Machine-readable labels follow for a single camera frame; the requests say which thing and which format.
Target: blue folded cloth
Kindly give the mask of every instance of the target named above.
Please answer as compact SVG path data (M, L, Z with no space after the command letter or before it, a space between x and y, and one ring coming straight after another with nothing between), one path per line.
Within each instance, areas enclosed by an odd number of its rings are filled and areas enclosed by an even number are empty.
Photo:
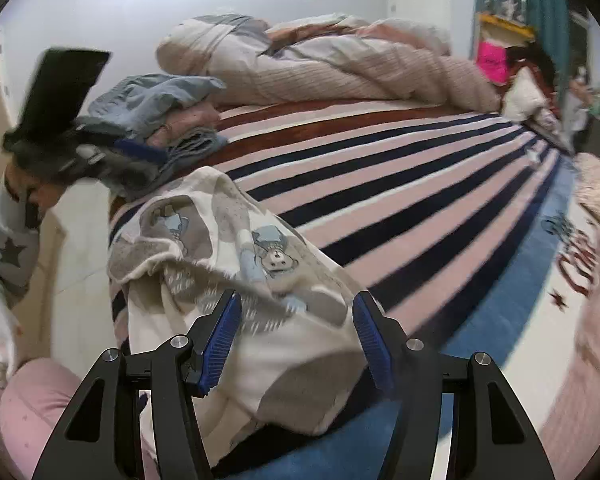
M124 131L126 138L146 142L164 125L169 111L192 107L224 88L224 83L214 77L166 74L130 76L94 100L88 107L88 113L92 118L114 124ZM117 195L136 200L163 186L177 172L190 168L226 143L227 140L212 128L192 128L179 142L168 147L168 160L158 168L147 186L106 176L101 180Z

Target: white pillow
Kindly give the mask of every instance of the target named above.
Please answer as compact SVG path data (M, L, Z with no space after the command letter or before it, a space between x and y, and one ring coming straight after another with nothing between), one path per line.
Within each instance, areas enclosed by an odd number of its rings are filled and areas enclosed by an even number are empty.
M548 105L548 99L538 88L531 69L520 69L510 90L504 96L502 114L511 121L521 123L527 120L538 108Z

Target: pajamas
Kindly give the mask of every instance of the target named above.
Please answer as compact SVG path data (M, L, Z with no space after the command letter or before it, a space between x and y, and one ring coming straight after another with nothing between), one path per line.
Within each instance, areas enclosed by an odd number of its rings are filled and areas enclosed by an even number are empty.
M33 476L46 441L80 385L80 379L51 359L25 364L9 381L0 402L0 431L24 478ZM145 480L160 476L142 450Z

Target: metal screw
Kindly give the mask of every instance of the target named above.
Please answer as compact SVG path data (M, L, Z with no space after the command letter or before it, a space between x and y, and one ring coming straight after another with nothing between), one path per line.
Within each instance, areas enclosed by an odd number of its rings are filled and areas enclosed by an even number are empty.
M424 348L424 343L419 339L409 339L407 341L407 348L409 350L413 350L414 352L419 352Z
M109 348L102 353L102 358L107 363L110 363L112 361L115 361L119 355L120 351L117 348Z
M475 355L475 362L482 366L490 365L491 356L489 354L485 354L484 352L478 352Z
M177 335L171 339L171 346L174 348L183 348L189 343L189 338L185 335Z

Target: pink bag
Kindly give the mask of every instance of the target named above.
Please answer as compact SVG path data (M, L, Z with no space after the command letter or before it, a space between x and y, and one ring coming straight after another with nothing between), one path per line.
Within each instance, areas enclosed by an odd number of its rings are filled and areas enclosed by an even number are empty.
M488 41L481 41L478 46L476 64L487 79L493 83L504 85L509 76L507 67L507 52L504 47L494 45Z

